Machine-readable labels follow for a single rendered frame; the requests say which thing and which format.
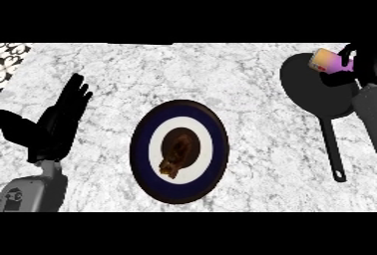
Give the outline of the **blue and white plate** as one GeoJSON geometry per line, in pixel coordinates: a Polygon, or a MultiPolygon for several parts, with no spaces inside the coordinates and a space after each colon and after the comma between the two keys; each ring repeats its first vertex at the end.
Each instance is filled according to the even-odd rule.
{"type": "Polygon", "coordinates": [[[131,137],[130,165],[155,200],[183,204],[202,198],[221,178],[227,154],[224,127],[205,105],[172,100],[153,107],[131,137]]]}

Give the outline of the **black frying pan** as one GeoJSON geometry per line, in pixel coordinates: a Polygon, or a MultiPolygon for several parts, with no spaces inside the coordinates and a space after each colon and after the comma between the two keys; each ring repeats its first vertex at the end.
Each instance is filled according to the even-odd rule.
{"type": "Polygon", "coordinates": [[[357,86],[350,83],[339,87],[326,87],[319,73],[307,66],[310,58],[310,53],[286,58],[279,68],[279,81],[292,102],[317,117],[332,178],[337,182],[344,182],[345,173],[331,121],[353,113],[351,98],[357,86]]]}

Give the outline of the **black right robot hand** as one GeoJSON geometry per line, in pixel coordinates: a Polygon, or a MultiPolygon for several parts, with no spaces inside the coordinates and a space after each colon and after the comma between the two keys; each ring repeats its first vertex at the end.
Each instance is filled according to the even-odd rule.
{"type": "Polygon", "coordinates": [[[338,52],[342,66],[348,63],[351,51],[356,52],[353,71],[339,71],[332,74],[319,73],[320,81],[328,87],[338,87],[354,81],[359,82],[360,87],[377,86],[377,44],[348,43],[338,52]]]}

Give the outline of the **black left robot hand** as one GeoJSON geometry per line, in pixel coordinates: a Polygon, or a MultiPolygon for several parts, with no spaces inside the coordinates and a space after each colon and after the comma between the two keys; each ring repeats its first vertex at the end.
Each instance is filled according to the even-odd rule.
{"type": "Polygon", "coordinates": [[[14,113],[0,110],[4,139],[28,148],[29,163],[41,160],[60,161],[67,155],[91,95],[84,77],[73,74],[56,104],[44,110],[35,123],[14,113]]]}

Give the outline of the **black and white patterned panel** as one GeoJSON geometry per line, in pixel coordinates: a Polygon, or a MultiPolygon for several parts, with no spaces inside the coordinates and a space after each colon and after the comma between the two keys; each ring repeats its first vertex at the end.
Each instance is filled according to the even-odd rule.
{"type": "Polygon", "coordinates": [[[0,92],[10,81],[31,48],[31,43],[0,43],[0,92]]]}

